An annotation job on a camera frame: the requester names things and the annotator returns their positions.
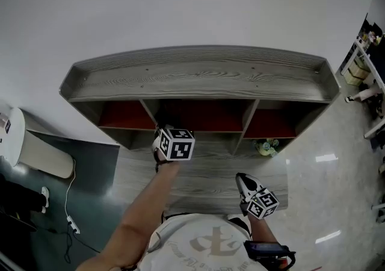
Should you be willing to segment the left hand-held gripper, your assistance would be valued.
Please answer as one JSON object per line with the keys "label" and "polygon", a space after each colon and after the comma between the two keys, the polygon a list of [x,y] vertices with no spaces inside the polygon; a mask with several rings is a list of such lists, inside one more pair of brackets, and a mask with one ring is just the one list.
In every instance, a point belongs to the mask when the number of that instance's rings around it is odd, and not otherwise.
{"label": "left hand-held gripper", "polygon": [[187,129],[158,128],[152,144],[156,161],[188,161],[191,159],[195,137]]}

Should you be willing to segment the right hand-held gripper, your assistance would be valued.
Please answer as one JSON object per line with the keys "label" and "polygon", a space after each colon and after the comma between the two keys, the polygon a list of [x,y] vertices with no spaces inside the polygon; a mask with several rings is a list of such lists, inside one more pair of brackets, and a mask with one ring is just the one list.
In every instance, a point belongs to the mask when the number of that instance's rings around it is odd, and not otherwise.
{"label": "right hand-held gripper", "polygon": [[275,212],[279,200],[256,177],[246,173],[237,173],[236,185],[240,195],[240,209],[244,216],[253,215],[262,220]]}

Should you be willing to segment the grey wooden desk hutch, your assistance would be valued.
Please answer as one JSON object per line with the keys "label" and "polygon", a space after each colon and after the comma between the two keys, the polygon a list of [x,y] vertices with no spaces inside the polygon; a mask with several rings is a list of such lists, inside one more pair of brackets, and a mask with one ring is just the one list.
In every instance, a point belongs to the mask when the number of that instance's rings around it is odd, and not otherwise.
{"label": "grey wooden desk hutch", "polygon": [[171,46],[73,64],[60,95],[123,147],[149,149],[158,128],[191,131],[195,157],[281,151],[340,94],[319,56],[252,46]]}

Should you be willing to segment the person's left forearm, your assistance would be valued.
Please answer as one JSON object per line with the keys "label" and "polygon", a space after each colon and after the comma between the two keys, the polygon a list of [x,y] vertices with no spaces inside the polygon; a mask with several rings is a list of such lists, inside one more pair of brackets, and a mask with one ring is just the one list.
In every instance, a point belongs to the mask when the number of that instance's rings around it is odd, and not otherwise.
{"label": "person's left forearm", "polygon": [[76,271],[112,271],[136,266],[159,226],[179,168],[177,162],[162,164],[124,212],[101,253],[84,261]]}

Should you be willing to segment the person's right forearm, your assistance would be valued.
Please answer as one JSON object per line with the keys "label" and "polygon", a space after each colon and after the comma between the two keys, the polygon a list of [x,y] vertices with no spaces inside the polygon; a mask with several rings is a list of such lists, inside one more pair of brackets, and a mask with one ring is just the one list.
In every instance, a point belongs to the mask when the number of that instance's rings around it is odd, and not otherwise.
{"label": "person's right forearm", "polygon": [[277,243],[277,239],[264,219],[259,220],[253,215],[248,215],[253,241],[261,243]]}

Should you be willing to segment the grey wood-grain table top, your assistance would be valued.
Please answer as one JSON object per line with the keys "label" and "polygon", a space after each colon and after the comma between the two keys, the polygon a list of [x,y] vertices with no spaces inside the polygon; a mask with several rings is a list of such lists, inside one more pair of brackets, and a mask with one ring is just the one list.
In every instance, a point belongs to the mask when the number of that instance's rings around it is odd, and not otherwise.
{"label": "grey wood-grain table top", "polygon": [[[251,143],[238,155],[230,155],[225,144],[196,142],[192,159],[180,164],[170,192],[165,215],[180,213],[239,214],[240,194],[235,175],[247,173],[258,178],[288,207],[287,170],[278,157],[260,157]],[[155,160],[149,145],[120,148],[109,196],[130,204],[155,175]]]}

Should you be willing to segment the long white office desk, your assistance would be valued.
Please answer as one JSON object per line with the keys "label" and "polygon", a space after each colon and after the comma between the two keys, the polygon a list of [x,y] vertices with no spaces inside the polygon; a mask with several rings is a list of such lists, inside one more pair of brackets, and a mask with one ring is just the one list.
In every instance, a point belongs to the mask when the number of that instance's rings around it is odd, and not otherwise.
{"label": "long white office desk", "polygon": [[[363,49],[363,43],[360,37],[357,37],[354,41],[354,50],[352,55],[350,56],[349,60],[347,61],[346,65],[342,68],[340,71],[341,75],[345,75],[347,70],[349,69],[350,65],[355,60],[357,54],[360,52],[362,54],[362,57],[364,61],[366,62],[369,70],[371,71],[372,76],[375,79],[375,83],[377,84],[378,88],[381,90],[381,93],[385,96],[385,83],[383,82],[380,74],[377,71],[377,68],[373,64],[373,62],[370,59],[370,56],[365,52]],[[372,137],[382,126],[385,125],[385,117],[383,117],[376,125],[374,125],[371,129],[369,129],[365,134],[364,138],[369,139]]]}

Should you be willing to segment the black computer monitor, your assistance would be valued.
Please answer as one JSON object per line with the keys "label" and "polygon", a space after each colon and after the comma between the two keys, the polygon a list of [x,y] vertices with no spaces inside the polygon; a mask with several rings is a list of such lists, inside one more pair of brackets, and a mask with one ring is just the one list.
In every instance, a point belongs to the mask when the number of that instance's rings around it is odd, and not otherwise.
{"label": "black computer monitor", "polygon": [[364,33],[373,32],[376,37],[382,37],[383,30],[374,22],[370,24],[367,19],[364,20],[361,30]]}

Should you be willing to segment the potted flowers in white pot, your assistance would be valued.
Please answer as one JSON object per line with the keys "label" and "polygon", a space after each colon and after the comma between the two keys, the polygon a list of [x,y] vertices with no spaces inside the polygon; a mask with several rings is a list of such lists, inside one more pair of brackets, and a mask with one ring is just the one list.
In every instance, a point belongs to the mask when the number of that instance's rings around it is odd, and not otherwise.
{"label": "potted flowers in white pot", "polygon": [[276,156],[278,146],[278,139],[259,139],[254,141],[254,147],[264,157]]}

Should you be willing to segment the black wrist-mounted device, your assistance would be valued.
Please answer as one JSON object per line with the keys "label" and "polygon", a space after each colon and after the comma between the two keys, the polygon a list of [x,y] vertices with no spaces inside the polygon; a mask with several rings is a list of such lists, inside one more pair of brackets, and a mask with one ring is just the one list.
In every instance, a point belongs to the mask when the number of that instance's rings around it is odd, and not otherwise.
{"label": "black wrist-mounted device", "polygon": [[290,251],[287,246],[280,243],[245,241],[244,247],[249,258],[261,264],[265,263],[277,268],[286,264],[286,268],[290,268],[296,262],[296,252]]}

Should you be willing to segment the person's white printed t-shirt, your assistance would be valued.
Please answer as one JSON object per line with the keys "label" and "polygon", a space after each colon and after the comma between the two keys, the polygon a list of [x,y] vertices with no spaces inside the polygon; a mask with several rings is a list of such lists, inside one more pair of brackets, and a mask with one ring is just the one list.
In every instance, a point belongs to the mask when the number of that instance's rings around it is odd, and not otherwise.
{"label": "person's white printed t-shirt", "polygon": [[248,217],[187,214],[167,219],[152,235],[138,271],[286,271],[249,258]]}

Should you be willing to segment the white power strip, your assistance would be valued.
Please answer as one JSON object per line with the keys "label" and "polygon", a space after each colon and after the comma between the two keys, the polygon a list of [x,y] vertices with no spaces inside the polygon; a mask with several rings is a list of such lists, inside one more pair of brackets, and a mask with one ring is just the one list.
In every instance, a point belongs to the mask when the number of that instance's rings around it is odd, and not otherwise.
{"label": "white power strip", "polygon": [[79,227],[77,226],[77,224],[75,223],[75,221],[72,219],[71,216],[67,216],[67,222],[75,234],[81,233]]}

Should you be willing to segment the stack of cardboard boxes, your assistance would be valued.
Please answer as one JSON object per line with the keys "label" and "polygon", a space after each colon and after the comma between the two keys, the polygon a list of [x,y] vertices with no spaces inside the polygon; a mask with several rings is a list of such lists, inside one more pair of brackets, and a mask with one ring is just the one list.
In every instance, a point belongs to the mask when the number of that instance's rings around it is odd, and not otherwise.
{"label": "stack of cardboard boxes", "polygon": [[347,84],[359,86],[369,74],[370,70],[367,65],[361,61],[354,60],[343,74],[343,77]]}

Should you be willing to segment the dark table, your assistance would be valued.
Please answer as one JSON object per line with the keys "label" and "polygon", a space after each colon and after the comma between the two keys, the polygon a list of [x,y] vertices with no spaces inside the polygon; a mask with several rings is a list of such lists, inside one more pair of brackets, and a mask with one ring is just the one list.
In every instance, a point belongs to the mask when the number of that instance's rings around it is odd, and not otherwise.
{"label": "dark table", "polygon": [[32,221],[28,219],[26,220],[20,219],[16,216],[8,215],[5,213],[0,213],[0,224],[5,227],[28,231],[28,232],[37,231],[37,227]]}

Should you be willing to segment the white round pedestal table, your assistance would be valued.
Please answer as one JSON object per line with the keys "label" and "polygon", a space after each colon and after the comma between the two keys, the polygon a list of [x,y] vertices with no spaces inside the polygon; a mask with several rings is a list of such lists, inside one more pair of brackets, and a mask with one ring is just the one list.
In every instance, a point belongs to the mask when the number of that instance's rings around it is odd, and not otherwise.
{"label": "white round pedestal table", "polygon": [[[7,134],[8,119],[11,126]],[[37,133],[51,134],[20,108],[0,113],[0,157],[13,167],[23,164],[62,179],[70,178],[75,166],[72,156],[38,138]]]}

